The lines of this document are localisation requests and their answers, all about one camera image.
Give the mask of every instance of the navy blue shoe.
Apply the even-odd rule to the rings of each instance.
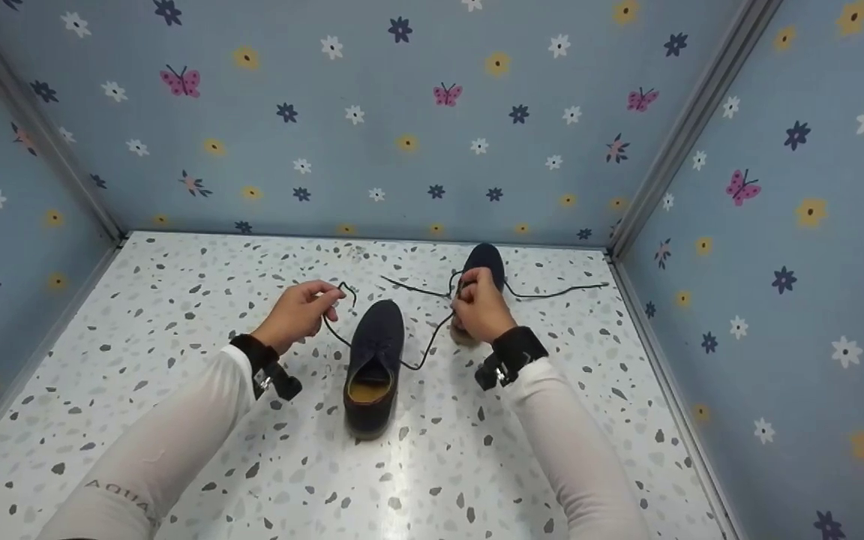
[[[359,439],[381,437],[389,426],[398,392],[405,322],[391,300],[377,301],[362,316],[349,353],[346,426]]]

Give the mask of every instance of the floor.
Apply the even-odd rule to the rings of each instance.
[[[137,232],[0,421],[0,538],[30,540],[118,434],[250,331],[296,281],[347,281],[337,331],[392,298],[417,362],[441,298],[470,247]],[[511,301],[520,324],[558,352],[607,431],[655,538],[721,538],[609,267],[591,250],[500,248],[520,294],[609,281],[600,290]],[[286,356],[304,390],[267,392],[172,510],[157,538],[566,538],[565,518],[530,448],[474,365],[486,348],[439,333],[417,372],[402,370],[384,438],[343,427],[345,346],[322,331]]]

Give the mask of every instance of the person's left hand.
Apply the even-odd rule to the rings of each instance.
[[[282,356],[299,339],[318,334],[322,315],[332,322],[338,321],[339,315],[332,305],[345,297],[345,292],[322,280],[291,286],[282,292],[271,313],[251,335]]]

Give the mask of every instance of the person's right hand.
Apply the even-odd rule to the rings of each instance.
[[[452,310],[473,338],[491,344],[517,327],[502,293],[495,287],[491,270],[472,268],[459,277],[459,283],[466,286],[452,301]]]

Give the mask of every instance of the speckled floor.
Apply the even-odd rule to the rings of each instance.
[[[345,280],[347,338],[357,314],[392,298],[404,358],[421,358],[441,298],[469,246],[137,232],[0,421],[0,538],[28,540],[118,434],[182,384],[230,332],[250,331],[282,288]],[[590,250],[500,248],[518,293],[613,283]],[[614,284],[511,301],[604,427],[652,536],[721,533]],[[304,391],[268,392],[192,482],[157,538],[565,538],[565,518],[495,392],[473,380],[486,355],[443,331],[418,373],[402,370],[393,426],[374,442],[343,427],[347,350],[326,331],[286,356]]]

